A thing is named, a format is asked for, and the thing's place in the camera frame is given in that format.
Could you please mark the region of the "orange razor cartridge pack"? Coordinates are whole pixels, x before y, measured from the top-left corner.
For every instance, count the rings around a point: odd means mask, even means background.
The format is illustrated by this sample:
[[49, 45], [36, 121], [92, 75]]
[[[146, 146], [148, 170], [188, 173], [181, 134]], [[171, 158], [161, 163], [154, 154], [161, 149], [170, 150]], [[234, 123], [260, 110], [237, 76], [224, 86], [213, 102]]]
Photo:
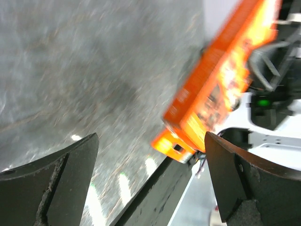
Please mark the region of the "orange razor cartridge pack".
[[242, 0], [235, 6], [165, 111], [155, 150], [181, 163], [206, 151], [205, 134], [223, 124], [251, 84], [250, 53], [276, 38], [280, 8], [279, 0]]

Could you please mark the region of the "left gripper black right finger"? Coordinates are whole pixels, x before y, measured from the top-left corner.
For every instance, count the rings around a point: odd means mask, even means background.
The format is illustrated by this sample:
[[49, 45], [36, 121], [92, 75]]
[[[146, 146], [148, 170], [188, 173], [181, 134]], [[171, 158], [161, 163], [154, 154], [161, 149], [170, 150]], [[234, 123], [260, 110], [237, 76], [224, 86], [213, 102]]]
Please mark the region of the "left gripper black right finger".
[[220, 217], [229, 226], [299, 226], [301, 173], [207, 132], [206, 158]]

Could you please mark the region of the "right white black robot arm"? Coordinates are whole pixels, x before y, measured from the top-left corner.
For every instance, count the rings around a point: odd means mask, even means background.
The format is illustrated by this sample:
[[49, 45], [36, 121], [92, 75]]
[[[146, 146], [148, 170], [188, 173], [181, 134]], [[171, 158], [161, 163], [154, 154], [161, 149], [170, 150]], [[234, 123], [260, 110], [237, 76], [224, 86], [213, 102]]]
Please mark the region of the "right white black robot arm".
[[301, 168], [301, 3], [281, 8], [275, 41], [252, 51], [252, 83], [221, 136], [271, 162]]

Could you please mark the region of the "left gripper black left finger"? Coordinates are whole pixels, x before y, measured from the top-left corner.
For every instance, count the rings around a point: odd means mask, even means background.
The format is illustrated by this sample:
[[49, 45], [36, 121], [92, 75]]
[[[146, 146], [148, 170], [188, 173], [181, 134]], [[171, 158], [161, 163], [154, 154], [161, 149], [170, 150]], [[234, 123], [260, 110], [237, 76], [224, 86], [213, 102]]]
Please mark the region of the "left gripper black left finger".
[[0, 174], [2, 226], [78, 226], [99, 148], [96, 133]]

